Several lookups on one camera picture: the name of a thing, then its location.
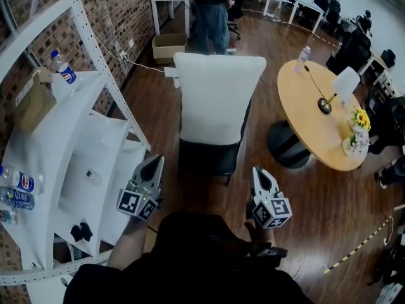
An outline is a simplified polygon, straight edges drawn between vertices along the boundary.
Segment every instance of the brick wall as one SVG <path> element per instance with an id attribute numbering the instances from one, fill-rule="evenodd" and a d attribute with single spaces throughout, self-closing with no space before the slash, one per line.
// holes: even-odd
<path id="1" fill-rule="evenodd" d="M 32 0 L 7 0 L 18 25 L 29 18 Z M 57 0 L 40 0 L 38 10 L 48 7 Z M 97 38 L 116 56 L 125 50 L 135 61 L 146 43 L 154 35 L 153 17 L 149 0 L 82 0 L 87 17 Z M 159 20 L 168 17 L 168 8 L 159 4 Z M 3 15 L 0 13 L 0 43 L 9 35 Z M 134 40 L 134 47 L 128 42 Z M 50 24 L 31 45 L 32 51 L 44 66 L 50 65 L 50 54 L 58 49 L 66 55 L 75 71 L 94 70 L 94 66 L 78 37 L 78 32 L 67 14 Z M 101 47 L 104 57 L 118 86 L 127 76 L 130 65 L 114 59 Z M 1 94 L 5 97 L 0 112 L 0 160 L 3 158 L 9 135 L 13 128 L 11 101 L 22 89 L 23 78 L 31 71 L 30 64 L 21 56 L 0 84 Z M 94 109 L 106 114 L 112 104 L 112 97 L 104 89 L 98 97 Z M 20 252 L 7 232 L 0 225 L 0 269 L 21 269 Z M 29 303 L 25 286 L 0 288 L 0 303 Z"/>

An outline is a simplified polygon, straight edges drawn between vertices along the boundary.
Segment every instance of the table base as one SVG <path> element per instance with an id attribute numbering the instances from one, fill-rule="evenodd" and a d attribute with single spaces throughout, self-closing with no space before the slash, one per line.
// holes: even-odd
<path id="1" fill-rule="evenodd" d="M 267 133 L 267 147 L 274 159 L 289 169 L 303 167 L 311 155 L 287 121 L 275 122 L 270 127 Z"/>

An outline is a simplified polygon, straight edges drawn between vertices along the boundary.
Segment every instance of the white wall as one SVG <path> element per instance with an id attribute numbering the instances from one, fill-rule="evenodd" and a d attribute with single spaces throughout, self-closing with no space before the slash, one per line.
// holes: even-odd
<path id="1" fill-rule="evenodd" d="M 383 0 L 340 0 L 344 17 L 364 15 L 371 11 L 373 37 L 371 44 L 379 53 L 391 49 L 397 56 L 390 69 L 394 84 L 405 92 L 405 16 Z"/>

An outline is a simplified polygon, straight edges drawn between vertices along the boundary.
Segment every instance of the round wooden table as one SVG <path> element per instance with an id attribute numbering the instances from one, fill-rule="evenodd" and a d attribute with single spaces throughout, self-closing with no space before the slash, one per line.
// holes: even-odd
<path id="1" fill-rule="evenodd" d="M 297 72 L 296 60 L 287 62 L 278 73 L 278 95 L 287 116 L 286 122 L 274 123 L 268 133 L 268 147 L 276 161 L 288 168 L 303 166 L 313 154 L 328 167 L 350 171 L 359 167 L 366 158 L 347 156 L 342 141 L 352 134 L 348 124 L 351 111 L 360 105 L 354 95 L 345 107 L 337 96 L 331 102 L 332 112 L 322 113 L 317 102 L 322 98 L 316 85 L 326 99 L 335 94 L 332 81 L 336 75 L 327 68 L 311 61 Z"/>

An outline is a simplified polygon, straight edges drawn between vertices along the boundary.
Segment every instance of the wooden floor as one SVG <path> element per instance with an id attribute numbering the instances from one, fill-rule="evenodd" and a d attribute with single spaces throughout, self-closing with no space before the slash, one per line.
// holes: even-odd
<path id="1" fill-rule="evenodd" d="M 261 10 L 263 5 L 250 2 L 246 8 Z M 288 20 L 289 15 L 290 10 L 283 10 L 281 18 Z M 183 10 L 179 8 L 163 32 L 183 32 L 183 18 Z M 259 82 L 252 97 L 237 170 L 228 187 L 217 178 L 190 177 L 177 181 L 180 90 L 174 88 L 172 79 L 137 68 L 125 90 L 125 99 L 152 145 L 152 154 L 164 155 L 166 161 L 163 176 L 166 201 L 163 209 L 154 214 L 151 225 L 157 228 L 159 221 L 175 210 L 199 210 L 221 215 L 238 237 L 247 239 L 244 210 L 251 169 L 258 165 L 275 176 L 294 214 L 288 224 L 275 230 L 277 246 L 289 251 L 280 269 L 295 276 L 302 266 L 296 281 L 315 303 L 374 303 L 380 286 L 366 284 L 371 281 L 373 264 L 390 227 L 331 273 L 324 275 L 323 271 L 324 265 L 329 267 L 339 261 L 367 238 L 385 220 L 382 212 L 390 215 L 393 206 L 403 203 L 401 186 L 382 190 L 373 179 L 376 170 L 399 156 L 399 150 L 386 148 L 381 155 L 368 155 L 361 168 L 352 172 L 334 171 L 313 158 L 299 170 L 281 167 L 267 150 L 265 138 L 270 125 L 285 118 L 277 93 L 278 71 L 285 62 L 297 58 L 305 45 L 312 49 L 311 60 L 322 65 L 333 47 L 310 32 L 274 23 L 271 18 L 250 11 L 239 20 L 239 27 L 242 39 L 233 39 L 232 44 L 238 55 L 267 59 L 262 75 L 266 85 Z M 336 43 L 322 30 L 317 34 Z M 146 53 L 142 62 L 154 66 L 151 52 Z"/>

